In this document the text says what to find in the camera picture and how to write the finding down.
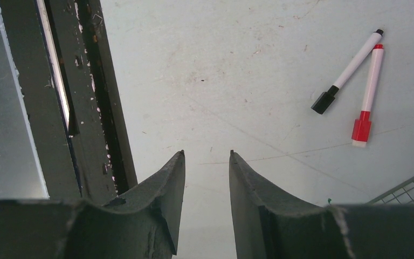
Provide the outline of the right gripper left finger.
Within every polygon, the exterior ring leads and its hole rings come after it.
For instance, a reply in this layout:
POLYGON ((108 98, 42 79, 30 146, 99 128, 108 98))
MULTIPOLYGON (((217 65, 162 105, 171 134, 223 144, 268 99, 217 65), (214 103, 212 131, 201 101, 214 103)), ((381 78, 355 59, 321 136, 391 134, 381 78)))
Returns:
POLYGON ((78 200, 0 200, 0 258, 172 258, 177 254, 185 154, 99 206, 78 200))

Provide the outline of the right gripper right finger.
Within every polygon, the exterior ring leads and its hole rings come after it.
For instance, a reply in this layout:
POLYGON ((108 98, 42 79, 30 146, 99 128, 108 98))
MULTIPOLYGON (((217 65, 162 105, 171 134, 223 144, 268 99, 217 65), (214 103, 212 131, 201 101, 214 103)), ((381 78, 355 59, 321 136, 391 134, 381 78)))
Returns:
POLYGON ((238 258, 414 258, 414 205, 319 207, 267 180, 236 152, 229 184, 238 258))

